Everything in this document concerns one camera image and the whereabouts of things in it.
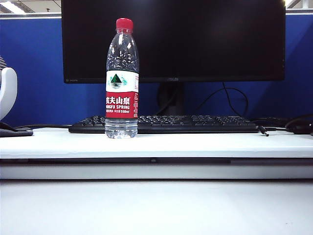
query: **monitor screen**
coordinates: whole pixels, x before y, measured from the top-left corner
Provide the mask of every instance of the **monitor screen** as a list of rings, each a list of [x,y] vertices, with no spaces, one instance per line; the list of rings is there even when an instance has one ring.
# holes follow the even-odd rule
[[[140,82],[284,79],[282,0],[63,0],[64,82],[105,83],[122,17],[134,22]]]

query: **red bottle cap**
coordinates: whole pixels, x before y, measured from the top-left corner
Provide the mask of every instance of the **red bottle cap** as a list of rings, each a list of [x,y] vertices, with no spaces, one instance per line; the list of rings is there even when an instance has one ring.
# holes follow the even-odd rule
[[[125,28],[133,30],[134,24],[133,21],[127,18],[119,18],[116,21],[116,28]]]

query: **black cable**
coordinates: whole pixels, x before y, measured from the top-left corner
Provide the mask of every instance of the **black cable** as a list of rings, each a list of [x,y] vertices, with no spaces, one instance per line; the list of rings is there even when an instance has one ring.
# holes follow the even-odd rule
[[[221,88],[221,89],[218,89],[217,91],[213,92],[212,94],[210,94],[197,108],[196,110],[199,110],[213,95],[215,95],[216,93],[220,92],[220,91],[224,91],[225,88]],[[235,91],[238,91],[239,93],[241,93],[245,99],[246,99],[246,107],[245,107],[245,111],[242,115],[239,115],[239,116],[245,116],[247,111],[248,111],[248,107],[249,107],[249,99],[248,97],[246,96],[245,93],[243,93],[242,91],[240,91],[239,89],[237,88],[230,88],[230,87],[227,87],[226,90],[235,90]]]
[[[25,125],[25,126],[17,126],[17,128],[24,128],[24,127],[33,127],[33,128],[44,128],[44,127],[50,127],[50,128],[69,128],[67,125],[55,125],[55,124],[32,124],[32,125]]]
[[[263,126],[279,126],[285,127],[285,124],[290,119],[287,118],[275,118],[275,117],[260,117],[260,118],[251,118],[250,121]]]
[[[291,124],[293,124],[296,121],[299,121],[301,119],[304,119],[304,118],[313,118],[313,114],[305,114],[305,115],[301,115],[301,116],[295,117],[295,118],[291,119],[289,122],[287,122],[287,124],[285,125],[285,128],[289,129]]]
[[[286,128],[281,128],[281,127],[274,127],[274,126],[266,126],[264,127],[266,128],[267,131],[288,131],[289,129],[286,129]]]
[[[160,113],[162,113],[165,109],[168,108],[168,106],[173,102],[173,100],[175,99],[177,93],[178,93],[178,88],[174,91],[172,97],[167,101],[167,103],[159,110],[157,111],[154,115],[159,115]]]
[[[230,101],[229,94],[228,94],[228,91],[227,91],[227,89],[226,89],[225,83],[222,82],[222,84],[223,84],[223,88],[224,88],[224,90],[225,90],[225,92],[226,92],[228,104],[229,104],[231,110],[232,110],[235,114],[237,114],[238,116],[242,116],[242,115],[241,115],[240,113],[238,113],[238,112],[234,109],[234,107],[231,105],[231,101]]]

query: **ceiling light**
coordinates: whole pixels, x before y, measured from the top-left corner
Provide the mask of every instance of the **ceiling light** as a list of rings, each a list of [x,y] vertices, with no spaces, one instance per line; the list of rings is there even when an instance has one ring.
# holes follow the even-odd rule
[[[15,14],[26,14],[22,9],[20,9],[18,6],[14,5],[10,1],[0,2],[0,4]]]

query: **monitor stand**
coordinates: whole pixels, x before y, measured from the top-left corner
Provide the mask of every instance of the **monitor stand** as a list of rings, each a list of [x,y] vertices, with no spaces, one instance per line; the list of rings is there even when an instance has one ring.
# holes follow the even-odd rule
[[[184,83],[160,83],[157,92],[159,108],[166,108],[159,115],[183,115],[184,114]]]

